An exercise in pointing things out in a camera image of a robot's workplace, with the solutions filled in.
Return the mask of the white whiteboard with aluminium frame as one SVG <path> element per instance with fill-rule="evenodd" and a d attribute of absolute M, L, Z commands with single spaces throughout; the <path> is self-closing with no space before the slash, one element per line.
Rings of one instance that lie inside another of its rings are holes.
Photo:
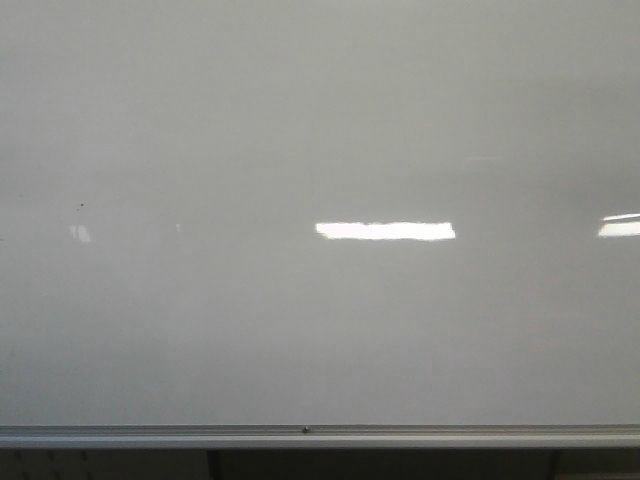
<path fill-rule="evenodd" d="M 5 1 L 5 448 L 635 447 L 635 1 Z"/>

